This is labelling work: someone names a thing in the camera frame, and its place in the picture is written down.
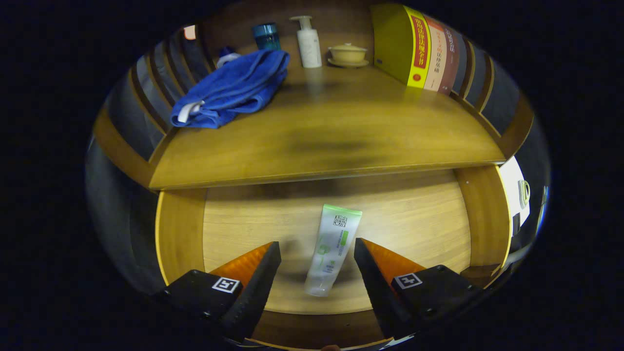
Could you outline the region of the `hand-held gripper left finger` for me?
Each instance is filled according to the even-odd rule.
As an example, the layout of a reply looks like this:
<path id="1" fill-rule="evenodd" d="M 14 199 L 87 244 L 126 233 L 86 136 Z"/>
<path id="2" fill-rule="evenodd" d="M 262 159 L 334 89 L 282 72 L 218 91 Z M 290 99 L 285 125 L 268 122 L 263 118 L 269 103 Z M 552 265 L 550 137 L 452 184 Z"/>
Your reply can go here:
<path id="1" fill-rule="evenodd" d="M 279 242 L 268 242 L 210 273 L 187 271 L 154 293 L 154 300 L 202 320 L 224 338 L 243 342 L 263 314 L 280 264 Z"/>

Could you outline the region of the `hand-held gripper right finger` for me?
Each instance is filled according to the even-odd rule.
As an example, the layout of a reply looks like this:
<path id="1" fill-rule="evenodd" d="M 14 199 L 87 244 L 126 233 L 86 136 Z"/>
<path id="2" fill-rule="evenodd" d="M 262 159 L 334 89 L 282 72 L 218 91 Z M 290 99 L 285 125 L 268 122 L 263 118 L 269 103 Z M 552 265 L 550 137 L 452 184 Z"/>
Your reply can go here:
<path id="1" fill-rule="evenodd" d="M 385 337 L 439 329 L 485 295 L 445 265 L 425 268 L 365 238 L 356 238 L 353 255 Z"/>

